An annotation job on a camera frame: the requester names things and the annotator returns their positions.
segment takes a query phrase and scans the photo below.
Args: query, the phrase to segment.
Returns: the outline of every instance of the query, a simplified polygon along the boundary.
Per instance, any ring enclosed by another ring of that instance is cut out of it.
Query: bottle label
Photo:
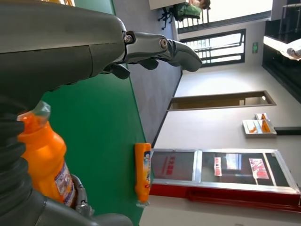
[[[143,171],[145,172],[145,187],[148,188],[150,186],[151,184],[151,152],[150,151],[147,151],[147,152],[144,152],[144,160],[143,160]]]
[[[75,196],[75,189],[66,162],[54,180],[63,203],[66,206],[71,206]]]

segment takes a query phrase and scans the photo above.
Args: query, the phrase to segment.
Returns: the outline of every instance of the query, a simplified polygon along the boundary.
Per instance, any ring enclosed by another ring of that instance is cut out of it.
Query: white wall
[[[155,148],[268,148],[279,149],[293,177],[301,185],[301,137],[246,139],[241,121],[267,113],[274,126],[301,126],[301,105],[258,67],[243,64],[204,68],[184,74],[176,96],[268,91],[276,106],[239,107],[169,112]],[[151,196],[140,226],[299,226],[301,215],[189,202]]]
[[[175,96],[266,90],[277,105],[169,112],[155,148],[279,149],[301,185],[301,137],[245,139],[241,128],[242,120],[252,119],[255,113],[267,113],[274,126],[301,126],[301,105],[261,66],[238,64],[216,69],[184,74]]]
[[[149,0],[150,9],[163,8],[185,2],[186,0]]]
[[[232,24],[223,27],[204,29],[196,32],[187,32],[183,34],[179,34],[180,40],[198,37],[203,35],[210,35],[221,32],[235,31],[239,29],[246,29],[246,59],[245,64],[247,65],[262,65],[263,55],[263,37],[265,35],[266,28],[265,20],[258,20],[240,24]],[[258,53],[253,54],[252,46],[253,42],[258,42]]]

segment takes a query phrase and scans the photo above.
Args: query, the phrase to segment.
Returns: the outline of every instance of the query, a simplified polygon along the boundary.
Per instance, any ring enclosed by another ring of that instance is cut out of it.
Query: green table
[[[114,13],[110,0],[75,5]],[[121,213],[139,224],[143,209],[136,206],[134,145],[145,137],[130,79],[98,75],[43,100],[51,106],[51,126],[67,145],[68,167],[83,182],[96,214]]]

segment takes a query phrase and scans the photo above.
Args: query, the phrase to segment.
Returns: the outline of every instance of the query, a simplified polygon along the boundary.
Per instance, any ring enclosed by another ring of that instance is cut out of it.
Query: orange bottle
[[[26,144],[23,158],[29,163],[29,173],[35,190],[45,196],[72,206],[75,189],[65,163],[65,142],[54,132],[48,122],[51,107],[40,101],[34,110],[22,114],[25,130],[18,140]]]
[[[75,4],[74,3],[74,0],[41,0],[41,1],[59,3],[59,4],[68,5],[68,6],[75,6]]]
[[[149,205],[151,189],[151,149],[150,144],[135,144],[136,186],[137,206],[144,208]]]

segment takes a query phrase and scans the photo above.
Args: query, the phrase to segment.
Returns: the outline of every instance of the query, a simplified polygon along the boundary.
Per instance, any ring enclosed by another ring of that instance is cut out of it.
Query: window frame
[[[189,102],[202,102],[202,101],[223,101],[233,98],[250,98],[265,96],[267,104],[260,105],[236,105],[236,106],[214,106],[214,107],[197,107],[197,108],[178,108],[171,109],[172,104],[177,103],[189,103]],[[238,92],[238,93],[224,93],[224,94],[212,94],[212,95],[201,95],[201,96],[186,96],[186,97],[173,97],[167,112],[176,111],[194,111],[194,110],[207,110],[207,109],[223,109],[223,108],[241,108],[241,107],[263,107],[263,106],[276,106],[277,104],[272,98],[272,96],[266,90],[260,91],[249,91],[249,92]]]
[[[233,57],[233,56],[241,56],[241,59],[240,60],[229,60],[229,61],[222,61],[222,62],[215,62],[215,63],[206,63],[206,64],[202,64],[201,67],[213,67],[213,66],[221,66],[221,65],[231,65],[231,64],[240,64],[240,63],[244,63],[245,58],[246,58],[246,29],[239,29],[239,30],[235,30],[235,31],[229,31],[229,32],[221,32],[221,33],[215,33],[215,34],[209,34],[209,35],[203,35],[203,36],[198,36],[198,37],[193,37],[193,38],[189,38],[189,39],[183,39],[180,40],[182,43],[186,43],[186,42],[189,42],[189,41],[199,41],[199,40],[206,40],[206,39],[210,39],[210,38],[217,38],[217,37],[223,37],[223,36],[227,36],[227,35],[231,35],[231,34],[238,34],[241,33],[241,40],[239,43],[239,46],[244,45],[244,52],[243,53],[235,53],[235,54],[229,54],[229,55],[221,55],[221,56],[210,56],[210,57],[206,57],[206,58],[201,58],[201,60],[212,60],[212,59],[217,59],[217,58],[223,58],[223,57]],[[220,48],[214,48],[212,50],[218,50],[218,49],[223,49],[223,48],[232,48],[232,47],[220,47]]]

